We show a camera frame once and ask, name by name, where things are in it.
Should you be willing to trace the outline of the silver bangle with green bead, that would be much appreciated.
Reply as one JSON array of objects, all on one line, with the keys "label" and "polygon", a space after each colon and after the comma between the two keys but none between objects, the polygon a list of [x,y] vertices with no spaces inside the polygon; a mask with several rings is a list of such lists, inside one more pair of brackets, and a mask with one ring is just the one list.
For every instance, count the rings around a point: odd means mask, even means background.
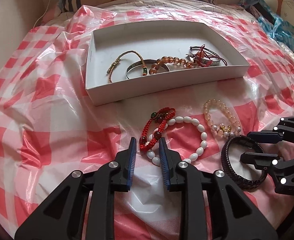
[{"label": "silver bangle with green bead", "polygon": [[[146,65],[153,65],[153,64],[159,64],[160,60],[154,60],[154,59],[147,59],[144,61]],[[126,74],[126,78],[129,80],[129,72],[131,72],[133,69],[137,68],[137,67],[143,67],[143,63],[142,61],[137,61],[131,65],[128,66],[125,74]],[[165,70],[165,72],[170,72],[169,67],[166,64],[160,64],[160,67],[163,68]]]}]

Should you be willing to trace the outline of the red white checkered plastic sheet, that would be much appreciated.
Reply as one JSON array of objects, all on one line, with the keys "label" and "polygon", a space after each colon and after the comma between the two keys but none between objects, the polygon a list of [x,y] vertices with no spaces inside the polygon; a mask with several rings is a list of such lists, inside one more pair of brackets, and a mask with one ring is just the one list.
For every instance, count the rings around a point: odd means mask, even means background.
[{"label": "red white checkered plastic sheet", "polygon": [[[95,107],[85,91],[93,30],[143,20],[205,23],[249,62],[225,80]],[[84,6],[29,31],[0,70],[0,224],[10,236],[73,170],[90,172],[138,138],[152,112],[173,107],[204,122],[203,105],[220,100],[244,133],[294,116],[294,55],[247,12]]]}]

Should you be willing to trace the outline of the white shallow cardboard tray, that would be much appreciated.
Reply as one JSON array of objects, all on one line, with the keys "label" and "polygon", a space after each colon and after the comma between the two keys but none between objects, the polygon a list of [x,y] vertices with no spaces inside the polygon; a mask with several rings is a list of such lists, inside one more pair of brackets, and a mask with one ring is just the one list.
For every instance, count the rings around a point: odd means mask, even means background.
[{"label": "white shallow cardboard tray", "polygon": [[[186,58],[190,46],[206,47],[226,63],[184,69],[168,63],[170,72],[142,75],[142,67],[129,72],[140,59],[163,56]],[[188,21],[143,21],[115,25],[92,32],[87,55],[85,88],[95,106],[167,89],[243,77],[247,60],[220,34],[204,23]]]}]

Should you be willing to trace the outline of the engraved silver bangle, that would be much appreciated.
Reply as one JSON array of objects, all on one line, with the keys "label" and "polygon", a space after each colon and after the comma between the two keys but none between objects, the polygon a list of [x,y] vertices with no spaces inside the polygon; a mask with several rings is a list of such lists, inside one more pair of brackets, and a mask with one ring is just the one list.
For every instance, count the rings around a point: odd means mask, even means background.
[{"label": "engraved silver bangle", "polygon": [[187,58],[197,67],[219,66],[222,61],[220,55],[208,49],[205,44],[190,46]]}]

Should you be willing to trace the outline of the blue plastic bag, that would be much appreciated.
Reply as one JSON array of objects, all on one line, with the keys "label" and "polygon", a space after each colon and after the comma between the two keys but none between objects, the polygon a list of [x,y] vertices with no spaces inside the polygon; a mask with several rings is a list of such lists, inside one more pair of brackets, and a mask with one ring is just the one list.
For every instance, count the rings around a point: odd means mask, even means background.
[{"label": "blue plastic bag", "polygon": [[257,21],[263,31],[278,43],[285,44],[294,52],[294,27],[289,22],[281,18],[279,15],[271,12],[274,23],[270,23],[263,16]]}]

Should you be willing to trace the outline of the white grid bed sheet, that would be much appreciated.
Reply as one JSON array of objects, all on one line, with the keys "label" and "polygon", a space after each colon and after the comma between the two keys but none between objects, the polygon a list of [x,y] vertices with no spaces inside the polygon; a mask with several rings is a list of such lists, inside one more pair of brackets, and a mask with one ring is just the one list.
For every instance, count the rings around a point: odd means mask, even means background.
[{"label": "white grid bed sheet", "polygon": [[214,5],[197,0],[117,0],[101,5],[96,5],[100,9],[111,11],[123,11],[130,9],[182,9],[182,10],[204,10],[217,12],[226,15],[236,15],[238,12],[244,12],[243,7],[239,5]]}]

